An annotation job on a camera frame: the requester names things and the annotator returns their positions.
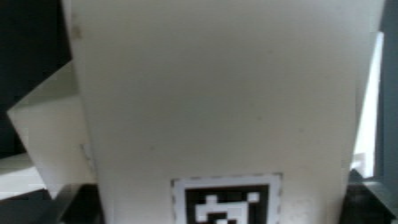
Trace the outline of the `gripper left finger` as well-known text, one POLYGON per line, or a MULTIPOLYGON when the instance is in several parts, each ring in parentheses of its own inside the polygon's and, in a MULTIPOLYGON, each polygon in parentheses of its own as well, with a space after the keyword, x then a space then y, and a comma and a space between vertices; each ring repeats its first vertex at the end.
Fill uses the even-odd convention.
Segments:
POLYGON ((65 186, 34 224, 107 224, 97 184, 65 186))

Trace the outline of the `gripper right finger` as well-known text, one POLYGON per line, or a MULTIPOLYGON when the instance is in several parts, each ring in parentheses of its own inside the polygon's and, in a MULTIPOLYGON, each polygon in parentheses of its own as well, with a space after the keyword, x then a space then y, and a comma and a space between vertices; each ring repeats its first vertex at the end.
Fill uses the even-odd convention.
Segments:
POLYGON ((398 197, 358 170, 351 171, 349 176, 344 224, 398 224, 398 197))

